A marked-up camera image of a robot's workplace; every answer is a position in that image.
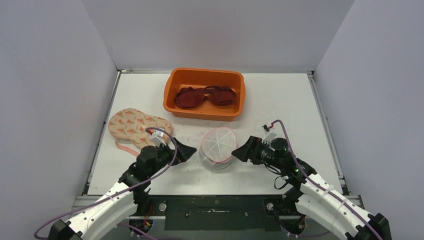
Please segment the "white mesh laundry bag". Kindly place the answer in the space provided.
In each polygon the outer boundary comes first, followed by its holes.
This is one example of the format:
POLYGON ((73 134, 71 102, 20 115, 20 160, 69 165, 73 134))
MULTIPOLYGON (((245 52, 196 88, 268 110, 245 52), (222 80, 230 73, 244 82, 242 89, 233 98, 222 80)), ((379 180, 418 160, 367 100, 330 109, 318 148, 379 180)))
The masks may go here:
POLYGON ((222 170, 233 161, 232 151, 238 148, 234 131, 228 127, 218 127, 208 132, 199 147, 200 161, 209 169, 222 170))

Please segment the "orange plastic tub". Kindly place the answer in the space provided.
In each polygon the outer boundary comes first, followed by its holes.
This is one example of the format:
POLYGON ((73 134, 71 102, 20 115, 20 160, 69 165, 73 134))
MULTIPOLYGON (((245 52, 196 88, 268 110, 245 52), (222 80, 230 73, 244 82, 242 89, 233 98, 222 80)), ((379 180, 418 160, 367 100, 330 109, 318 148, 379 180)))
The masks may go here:
POLYGON ((163 107, 175 117, 233 121, 242 113, 245 98, 239 72, 180 67, 167 80, 163 107))

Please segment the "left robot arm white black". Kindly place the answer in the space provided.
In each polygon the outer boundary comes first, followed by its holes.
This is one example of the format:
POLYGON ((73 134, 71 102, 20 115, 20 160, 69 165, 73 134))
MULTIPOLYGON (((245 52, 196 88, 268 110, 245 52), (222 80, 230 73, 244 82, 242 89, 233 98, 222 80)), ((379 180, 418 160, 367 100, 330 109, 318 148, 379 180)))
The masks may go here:
POLYGON ((136 161, 97 201, 83 207, 80 213, 63 221, 58 219, 50 228, 49 240, 99 240, 125 218, 144 215, 149 210, 146 189, 151 181, 171 166, 189 160, 196 152, 176 138, 174 149, 167 144, 148 145, 141 149, 136 161))

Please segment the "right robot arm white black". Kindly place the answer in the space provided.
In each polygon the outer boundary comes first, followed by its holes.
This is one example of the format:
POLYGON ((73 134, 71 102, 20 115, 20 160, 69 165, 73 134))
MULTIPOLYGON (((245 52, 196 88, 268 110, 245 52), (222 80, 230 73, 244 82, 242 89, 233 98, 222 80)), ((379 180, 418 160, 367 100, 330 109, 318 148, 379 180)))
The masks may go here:
POLYGON ((288 140, 279 137, 265 143, 250 136, 231 154, 242 162, 276 170, 291 185, 282 201, 286 213, 310 217, 341 240, 392 239, 385 216, 371 214, 338 192, 313 167, 295 156, 288 140))

